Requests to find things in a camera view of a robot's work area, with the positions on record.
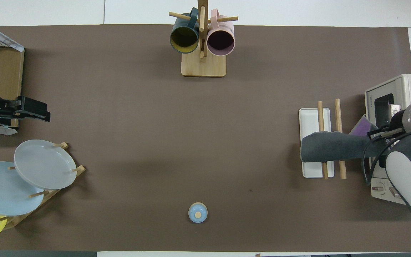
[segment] brown tabletop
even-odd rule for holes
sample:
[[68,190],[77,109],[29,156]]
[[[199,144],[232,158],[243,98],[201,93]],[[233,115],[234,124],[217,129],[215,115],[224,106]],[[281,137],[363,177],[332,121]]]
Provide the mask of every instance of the brown tabletop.
[[411,251],[408,208],[372,198],[358,161],[302,177],[298,119],[340,98],[349,132],[365,89],[411,73],[406,28],[237,26],[224,78],[181,76],[171,29],[0,27],[26,47],[23,95],[52,113],[0,135],[0,161],[37,138],[87,167],[0,250]]

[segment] gray cloth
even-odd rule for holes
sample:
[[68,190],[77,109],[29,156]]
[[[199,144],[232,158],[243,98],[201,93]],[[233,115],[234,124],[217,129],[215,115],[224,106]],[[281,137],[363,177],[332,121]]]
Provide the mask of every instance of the gray cloth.
[[[362,157],[368,137],[348,135],[340,132],[315,132],[302,139],[300,159],[303,162],[327,162],[357,159]],[[365,157],[375,157],[385,147],[386,140],[371,144]]]

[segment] white plate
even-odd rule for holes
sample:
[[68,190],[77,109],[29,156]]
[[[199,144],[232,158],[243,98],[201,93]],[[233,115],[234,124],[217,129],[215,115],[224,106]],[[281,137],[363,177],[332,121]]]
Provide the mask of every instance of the white plate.
[[[331,112],[328,108],[323,108],[324,131],[331,132]],[[300,141],[313,132],[318,132],[318,109],[302,108],[299,110]],[[328,177],[334,177],[334,162],[328,161]],[[304,177],[323,177],[320,162],[303,162],[302,175]]]
[[31,194],[43,190],[24,181],[16,171],[7,170],[13,162],[0,161],[0,215],[17,216],[35,210],[42,202],[43,195],[29,198]]
[[72,157],[45,140],[28,140],[15,150],[15,168],[26,182],[42,189],[62,189],[74,182]]

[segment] blue lid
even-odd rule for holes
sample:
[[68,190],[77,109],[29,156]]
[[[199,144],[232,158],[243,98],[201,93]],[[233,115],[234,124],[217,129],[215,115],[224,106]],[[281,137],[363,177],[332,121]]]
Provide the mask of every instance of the blue lid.
[[204,222],[207,218],[207,207],[203,203],[193,203],[189,207],[188,216],[194,223]]

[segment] mug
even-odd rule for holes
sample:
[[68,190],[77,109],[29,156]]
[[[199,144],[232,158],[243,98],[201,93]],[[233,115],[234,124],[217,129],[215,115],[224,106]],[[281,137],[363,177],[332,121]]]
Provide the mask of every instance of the mug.
[[234,24],[232,21],[219,23],[217,21],[219,18],[226,18],[226,16],[220,16],[218,9],[213,9],[210,17],[212,24],[209,26],[209,32],[207,33],[207,49],[212,54],[225,56],[234,50]]
[[193,52],[199,45],[198,9],[193,7],[191,13],[183,13],[190,16],[189,21],[177,18],[171,32],[170,42],[174,50],[182,54]]

